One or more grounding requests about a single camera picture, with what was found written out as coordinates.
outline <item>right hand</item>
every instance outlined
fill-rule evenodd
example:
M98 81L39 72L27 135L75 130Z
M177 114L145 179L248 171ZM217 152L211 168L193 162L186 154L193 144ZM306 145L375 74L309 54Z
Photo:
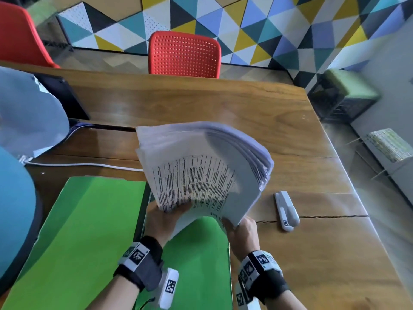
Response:
M222 219L227 231L228 241L237 259L242 262L244 258L255 250L260 250L257 224L250 217L245 216L237 227L228 219Z

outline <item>red chair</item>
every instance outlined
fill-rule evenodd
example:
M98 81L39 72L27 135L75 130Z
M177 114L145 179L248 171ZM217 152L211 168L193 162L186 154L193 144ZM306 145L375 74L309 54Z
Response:
M0 1L0 60L60 68L46 51L30 14Z
M175 31L156 31L149 39L149 74L219 78L218 41Z

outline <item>stack of paper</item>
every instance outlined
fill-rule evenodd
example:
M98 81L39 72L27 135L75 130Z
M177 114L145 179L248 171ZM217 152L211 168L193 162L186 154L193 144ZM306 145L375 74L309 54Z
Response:
M219 123L140 126L136 131L137 155L159 207L168 212L192 201L173 236L202 216L239 224L274 166L255 139Z

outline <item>wooden tabletop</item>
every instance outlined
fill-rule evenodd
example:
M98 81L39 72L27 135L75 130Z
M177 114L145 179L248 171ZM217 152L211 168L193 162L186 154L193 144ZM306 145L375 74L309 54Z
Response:
M308 309L413 309L302 88L0 65L63 76L93 121L101 124L135 127L218 121L256 138L270 151L275 167L250 215L262 222L262 249L274 255L304 305ZM140 168L137 147L135 133L85 128L36 161ZM71 176L145 180L143 173L94 166L27 169L46 213ZM273 193L279 190L289 191L301 217L300 225L289 234L276 223ZM232 256L233 279L238 265Z

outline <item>perforated chair back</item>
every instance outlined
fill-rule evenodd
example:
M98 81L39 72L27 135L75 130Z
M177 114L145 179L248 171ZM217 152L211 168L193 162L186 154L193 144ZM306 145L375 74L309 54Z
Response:
M49 56L30 14L0 1L0 60L60 68Z
M156 31L149 40L149 74L219 78L218 41L174 31Z

